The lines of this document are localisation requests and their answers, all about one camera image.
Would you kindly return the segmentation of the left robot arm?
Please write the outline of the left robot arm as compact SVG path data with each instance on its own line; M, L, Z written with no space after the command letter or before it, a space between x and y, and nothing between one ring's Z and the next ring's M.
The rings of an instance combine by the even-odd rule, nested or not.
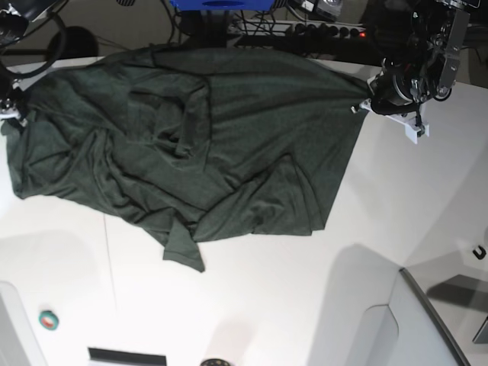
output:
M409 33L401 48L382 50L379 30L365 36L382 55L380 72L368 80L369 98L351 107L364 109L427 133L422 107L427 101L447 101L461 63L461 50L470 29L470 12L480 1L418 1L409 17Z

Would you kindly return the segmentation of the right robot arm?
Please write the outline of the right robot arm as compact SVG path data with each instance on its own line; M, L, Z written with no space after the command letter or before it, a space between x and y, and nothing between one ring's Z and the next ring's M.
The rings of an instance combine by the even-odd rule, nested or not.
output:
M49 22L56 24L59 34L57 48L39 68L22 73L1 64L1 121L22 131L26 116L24 92L18 82L46 72L63 54L67 44L67 27L59 13L67 1L2 1L1 50L13 46L36 33Z

